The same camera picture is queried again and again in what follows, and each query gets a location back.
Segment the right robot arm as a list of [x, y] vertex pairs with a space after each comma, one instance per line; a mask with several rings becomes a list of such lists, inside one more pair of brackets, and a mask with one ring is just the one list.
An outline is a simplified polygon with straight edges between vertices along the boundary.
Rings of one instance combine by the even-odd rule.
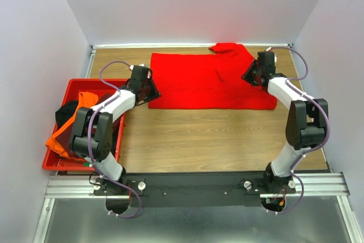
[[288, 185], [292, 174], [304, 157], [319, 150], [330, 134], [328, 102], [314, 98], [299, 88], [282, 73], [276, 71], [276, 56], [272, 48], [260, 51], [242, 80], [274, 96], [288, 109], [285, 129], [286, 143], [270, 162], [262, 178], [262, 187], [269, 193]]

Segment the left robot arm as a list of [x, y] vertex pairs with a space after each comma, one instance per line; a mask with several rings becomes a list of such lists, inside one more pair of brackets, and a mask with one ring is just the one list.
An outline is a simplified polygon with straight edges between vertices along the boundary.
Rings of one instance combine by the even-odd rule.
[[115, 89], [113, 95], [90, 108], [80, 107], [75, 112], [69, 148], [84, 158], [106, 181], [107, 189], [119, 195], [132, 191], [123, 178], [126, 170], [111, 152], [113, 123], [124, 113], [161, 96], [152, 79], [152, 69], [140, 64], [129, 66], [131, 76], [121, 87], [100, 77], [100, 81]]

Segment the red t-shirt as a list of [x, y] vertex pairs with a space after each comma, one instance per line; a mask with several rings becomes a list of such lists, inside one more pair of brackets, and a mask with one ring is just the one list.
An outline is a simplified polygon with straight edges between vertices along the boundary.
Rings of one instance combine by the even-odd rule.
[[217, 43], [210, 54], [153, 53], [153, 81], [161, 96], [151, 109], [274, 110], [277, 99], [241, 77], [254, 57], [245, 46]]

